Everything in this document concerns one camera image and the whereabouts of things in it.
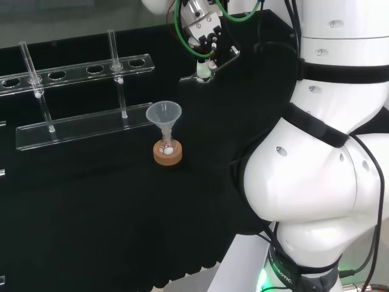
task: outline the rack hole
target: rack hole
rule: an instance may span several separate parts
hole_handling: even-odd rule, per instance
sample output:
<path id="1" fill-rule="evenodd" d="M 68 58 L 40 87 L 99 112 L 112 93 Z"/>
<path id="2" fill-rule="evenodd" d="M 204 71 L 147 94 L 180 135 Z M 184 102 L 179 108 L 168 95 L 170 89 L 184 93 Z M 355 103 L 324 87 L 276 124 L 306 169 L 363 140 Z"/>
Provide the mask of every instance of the rack hole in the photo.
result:
<path id="1" fill-rule="evenodd" d="M 145 64 L 145 60 L 144 59 L 130 60 L 128 61 L 128 64 L 132 67 L 142 67 Z"/>
<path id="2" fill-rule="evenodd" d="M 66 72 L 65 71 L 56 71 L 56 72 L 53 72 L 53 73 L 49 74 L 49 78 L 51 80 L 61 80 L 65 76 L 66 76 Z"/>
<path id="3" fill-rule="evenodd" d="M 96 65 L 92 67 L 86 68 L 86 71 L 90 74 L 98 74 L 100 72 L 103 72 L 104 67 L 102 65 Z"/>
<path id="4" fill-rule="evenodd" d="M 1 85 L 5 88 L 13 88 L 20 83 L 19 78 L 11 78 L 1 82 Z"/>

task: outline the transparent plastic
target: transparent plastic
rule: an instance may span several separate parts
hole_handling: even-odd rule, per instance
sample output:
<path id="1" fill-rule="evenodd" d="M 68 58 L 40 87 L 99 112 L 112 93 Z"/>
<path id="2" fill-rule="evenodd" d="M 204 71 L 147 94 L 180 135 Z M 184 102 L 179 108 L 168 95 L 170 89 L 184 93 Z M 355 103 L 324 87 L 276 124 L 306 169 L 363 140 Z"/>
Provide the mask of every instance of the transparent plastic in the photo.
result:
<path id="1" fill-rule="evenodd" d="M 94 114 L 67 117 L 53 121 L 55 137 L 47 130 L 45 122 L 16 128 L 16 149 L 28 150 L 62 142 L 99 136 L 151 125 L 145 113 L 152 103 L 129 106 L 128 118 L 122 118 L 120 108 Z"/>
<path id="2" fill-rule="evenodd" d="M 111 57 L 112 57 L 112 65 L 111 70 L 113 72 L 119 73 L 114 77 L 114 80 L 116 81 L 116 90 L 117 90 L 117 96 L 119 98 L 119 105 L 120 109 L 122 110 L 122 118 L 127 118 L 127 112 L 126 112 L 126 99 L 124 96 L 123 91 L 123 75 L 120 74 L 123 70 L 123 64 L 119 62 L 119 55 L 117 54 L 117 48 L 116 48 L 116 40 L 115 40 L 115 31 L 113 29 L 108 30 L 108 38 L 109 38 L 109 48 L 111 49 Z"/>
<path id="3" fill-rule="evenodd" d="M 27 47 L 27 43 L 25 41 L 21 41 L 19 43 L 20 50 L 23 55 L 24 62 L 26 63 L 27 70 L 29 72 L 29 77 L 27 82 L 31 85 L 34 90 L 34 95 L 39 101 L 39 105 L 42 111 L 42 115 L 44 120 L 46 121 L 46 127 L 48 127 L 49 132 L 52 133 L 52 136 L 55 132 L 55 127 L 53 125 L 53 121 L 51 119 L 51 115 L 49 109 L 46 105 L 46 100 L 44 98 L 44 90 L 41 84 L 42 78 L 36 74 L 34 64 L 32 63 L 32 59 L 30 56 L 29 48 Z"/>
<path id="4" fill-rule="evenodd" d="M 120 71 L 111 69 L 112 59 L 83 64 L 75 64 L 57 68 L 36 71 L 42 88 L 52 88 L 68 84 L 88 82 L 104 78 L 112 78 L 120 74 L 131 75 L 154 70 L 154 63 L 150 55 L 138 55 L 119 58 L 123 65 Z M 34 86 L 29 82 L 28 72 L 6 75 L 0 77 L 0 96 L 15 94 L 26 91 L 34 91 Z"/>
<path id="5" fill-rule="evenodd" d="M 111 29 L 108 30 L 108 40 L 111 60 L 41 71 L 35 70 L 26 42 L 20 42 L 28 73 L 0 77 L 0 96 L 33 91 L 39 101 L 45 122 L 18 127 L 16 129 L 16 149 L 28 150 L 151 125 L 145 113 L 152 103 L 127 107 L 123 89 L 123 75 L 140 74 L 154 69 L 150 56 L 146 54 L 119 58 L 115 32 Z M 119 109 L 52 120 L 44 98 L 44 88 L 109 77 L 113 78 L 116 83 Z"/>
<path id="6" fill-rule="evenodd" d="M 181 116 L 181 106 L 175 102 L 163 101 L 151 105 L 146 112 L 147 119 L 162 130 L 159 151 L 166 155 L 176 152 L 177 146 L 171 138 L 171 129 Z"/>

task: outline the screw hole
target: screw hole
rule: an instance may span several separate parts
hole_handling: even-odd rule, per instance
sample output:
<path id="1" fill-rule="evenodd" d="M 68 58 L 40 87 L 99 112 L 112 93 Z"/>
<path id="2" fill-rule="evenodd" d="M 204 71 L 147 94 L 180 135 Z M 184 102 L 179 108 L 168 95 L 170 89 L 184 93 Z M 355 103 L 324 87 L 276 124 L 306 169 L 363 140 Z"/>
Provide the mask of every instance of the screw hole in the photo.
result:
<path id="1" fill-rule="evenodd" d="M 132 67 L 142 67 L 145 64 L 145 60 L 144 59 L 131 60 L 128 61 L 128 64 Z"/>
<path id="2" fill-rule="evenodd" d="M 284 148 L 282 147 L 275 147 L 276 151 L 278 152 L 279 155 L 281 156 L 287 156 L 287 152 Z"/>
<path id="3" fill-rule="evenodd" d="M 86 68 L 86 71 L 90 74 L 98 74 L 100 72 L 103 72 L 104 67 L 102 65 L 96 65 L 92 67 Z"/>
<path id="4" fill-rule="evenodd" d="M 363 167 L 367 172 L 370 171 L 369 165 L 367 164 L 366 161 L 363 161 L 363 162 L 362 162 L 362 167 Z"/>
<path id="5" fill-rule="evenodd" d="M 4 80 L 3 82 L 1 82 L 1 85 L 5 88 L 13 88 L 16 85 L 18 85 L 19 83 L 20 83 L 20 79 L 11 78 L 11 79 L 7 79 L 7 80 Z"/>
<path id="6" fill-rule="evenodd" d="M 65 71 L 57 71 L 57 72 L 53 72 L 53 73 L 49 74 L 49 78 L 51 80 L 61 80 L 65 76 L 66 76 L 66 72 Z"/>

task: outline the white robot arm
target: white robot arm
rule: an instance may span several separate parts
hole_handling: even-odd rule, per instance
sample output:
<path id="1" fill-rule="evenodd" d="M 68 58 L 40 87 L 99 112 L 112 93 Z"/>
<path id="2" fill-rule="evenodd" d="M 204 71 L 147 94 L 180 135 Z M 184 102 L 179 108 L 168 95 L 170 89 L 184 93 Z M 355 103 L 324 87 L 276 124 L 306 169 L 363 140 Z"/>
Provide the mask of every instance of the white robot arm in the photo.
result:
<path id="1" fill-rule="evenodd" d="M 142 1 L 168 6 L 168 0 Z M 245 10 L 248 2 L 255 3 L 231 0 L 229 6 L 245 3 L 241 5 Z M 371 120 L 389 96 L 389 1 L 301 0 L 297 7 L 301 59 L 319 77 L 311 74 L 298 81 L 291 103 L 348 135 Z M 267 0 L 265 8 L 286 20 L 284 1 Z M 189 27 L 198 21 L 190 15 L 187 19 Z M 389 135 L 359 139 L 388 178 L 382 215 L 386 219 Z M 336 262 L 357 237 L 377 224 L 380 184 L 378 169 L 355 139 L 336 148 L 284 118 L 254 151 L 244 175 L 252 209 L 262 219 L 280 222 L 277 237 L 285 253 L 296 264 L 312 268 Z M 270 261 L 266 273 L 273 286 L 284 287 Z M 339 279 L 331 291 L 343 291 Z"/>

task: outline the black table surface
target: black table surface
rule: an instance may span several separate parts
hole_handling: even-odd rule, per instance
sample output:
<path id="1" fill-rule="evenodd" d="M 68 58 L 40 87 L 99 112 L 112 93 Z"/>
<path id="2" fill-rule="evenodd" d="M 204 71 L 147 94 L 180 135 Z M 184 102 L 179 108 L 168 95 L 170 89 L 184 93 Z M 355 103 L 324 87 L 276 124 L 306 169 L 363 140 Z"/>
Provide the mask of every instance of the black table surface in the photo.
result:
<path id="1" fill-rule="evenodd" d="M 294 87 L 295 58 L 282 47 L 256 54 L 257 22 L 230 25 L 241 58 L 210 85 L 179 83 L 194 59 L 167 26 L 117 33 L 120 56 L 149 53 L 152 74 L 125 77 L 127 105 L 172 100 L 178 167 L 154 162 L 156 126 L 29 151 L 15 128 L 43 121 L 31 93 L 0 98 L 0 276 L 7 292 L 150 291 L 221 261 L 236 234 L 261 231 L 234 191 L 227 164 L 280 117 Z M 263 13 L 261 39 L 289 31 Z M 37 69 L 109 59 L 106 35 L 29 46 Z M 24 72 L 17 47 L 0 50 L 0 75 Z M 118 107 L 113 80 L 46 90 L 53 119 Z M 383 109 L 360 133 L 389 133 Z"/>

